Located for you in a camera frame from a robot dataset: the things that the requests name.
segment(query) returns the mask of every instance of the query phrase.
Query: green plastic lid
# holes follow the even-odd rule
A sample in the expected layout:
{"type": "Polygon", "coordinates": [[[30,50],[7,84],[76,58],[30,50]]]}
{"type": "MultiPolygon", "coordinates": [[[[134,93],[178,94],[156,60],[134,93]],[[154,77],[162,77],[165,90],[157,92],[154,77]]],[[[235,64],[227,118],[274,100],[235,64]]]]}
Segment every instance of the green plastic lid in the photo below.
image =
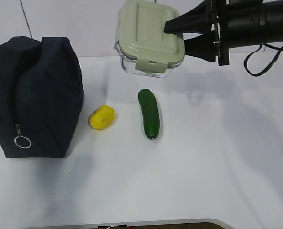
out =
{"type": "Polygon", "coordinates": [[[165,22],[176,9],[145,0],[127,0],[119,12],[117,40],[123,55],[136,60],[135,69],[164,73],[185,57],[182,34],[165,34],[165,22]]]}

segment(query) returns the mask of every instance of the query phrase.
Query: zipper pull ring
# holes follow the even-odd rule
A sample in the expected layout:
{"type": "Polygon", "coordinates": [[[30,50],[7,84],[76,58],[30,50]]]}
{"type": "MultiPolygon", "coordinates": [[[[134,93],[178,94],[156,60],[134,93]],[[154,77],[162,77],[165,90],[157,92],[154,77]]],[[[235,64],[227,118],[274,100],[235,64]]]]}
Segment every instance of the zipper pull ring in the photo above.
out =
{"type": "Polygon", "coordinates": [[[29,149],[31,147],[31,140],[29,138],[27,138],[27,137],[22,136],[21,128],[19,127],[19,124],[15,124],[15,129],[16,129],[16,132],[17,132],[17,137],[14,138],[15,145],[17,145],[21,149],[29,149]],[[27,140],[29,142],[29,145],[28,146],[21,146],[21,145],[19,145],[17,143],[17,140],[19,138],[23,138],[23,139],[27,140]]]}

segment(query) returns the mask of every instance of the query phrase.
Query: black cable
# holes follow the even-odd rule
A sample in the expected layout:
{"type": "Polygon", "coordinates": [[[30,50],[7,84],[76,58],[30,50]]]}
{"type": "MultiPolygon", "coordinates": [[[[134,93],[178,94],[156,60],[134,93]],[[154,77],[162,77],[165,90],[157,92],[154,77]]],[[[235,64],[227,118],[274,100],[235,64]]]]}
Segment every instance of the black cable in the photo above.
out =
{"type": "Polygon", "coordinates": [[[261,72],[259,72],[259,73],[257,73],[257,74],[253,74],[253,73],[251,73],[250,70],[248,69],[248,67],[247,67],[247,62],[248,62],[249,58],[250,58],[253,54],[255,54],[257,51],[259,51],[261,48],[262,48],[262,45],[260,45],[259,48],[258,48],[256,51],[254,51],[254,52],[252,52],[251,54],[249,54],[249,55],[245,58],[245,60],[244,60],[244,68],[245,68],[245,70],[246,70],[250,75],[255,76],[255,77],[261,76],[261,75],[263,75],[264,73],[266,73],[266,72],[273,66],[273,64],[276,63],[276,61],[278,60],[278,58],[279,58],[279,56],[280,56],[280,53],[283,51],[283,46],[282,46],[281,48],[278,49],[278,52],[276,53],[276,55],[274,56],[274,58],[272,59],[272,61],[271,61],[261,72]]]}
{"type": "Polygon", "coordinates": [[[276,47],[276,46],[272,46],[272,45],[270,45],[270,44],[263,44],[264,46],[266,46],[266,47],[268,47],[268,48],[270,48],[270,49],[275,49],[275,50],[279,50],[280,49],[280,47],[276,47]]]}

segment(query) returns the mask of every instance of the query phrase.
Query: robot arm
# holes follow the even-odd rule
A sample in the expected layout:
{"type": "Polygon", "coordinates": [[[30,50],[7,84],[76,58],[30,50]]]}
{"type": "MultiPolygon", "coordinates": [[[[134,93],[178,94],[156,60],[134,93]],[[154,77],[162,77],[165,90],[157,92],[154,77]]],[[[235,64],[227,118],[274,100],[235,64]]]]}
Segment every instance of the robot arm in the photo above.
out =
{"type": "Polygon", "coordinates": [[[229,48],[283,41],[283,0],[229,2],[204,0],[188,13],[167,21],[164,32],[201,34],[185,40],[186,55],[209,62],[217,57],[219,66],[229,64],[229,48]]]}

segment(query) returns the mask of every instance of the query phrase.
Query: metal ring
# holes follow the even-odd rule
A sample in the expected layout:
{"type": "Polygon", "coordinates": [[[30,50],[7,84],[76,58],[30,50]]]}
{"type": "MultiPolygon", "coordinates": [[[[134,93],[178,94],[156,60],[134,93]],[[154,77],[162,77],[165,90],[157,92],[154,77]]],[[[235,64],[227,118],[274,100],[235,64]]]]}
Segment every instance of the metal ring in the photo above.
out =
{"type": "Polygon", "coordinates": [[[31,140],[28,139],[27,137],[24,137],[24,136],[17,136],[16,138],[14,138],[14,143],[15,145],[17,145],[19,148],[22,148],[22,149],[29,149],[31,147],[31,140]],[[28,142],[29,142],[29,145],[27,147],[23,147],[23,146],[20,146],[18,143],[17,143],[17,139],[19,138],[23,138],[23,139],[26,139],[28,142]]]}

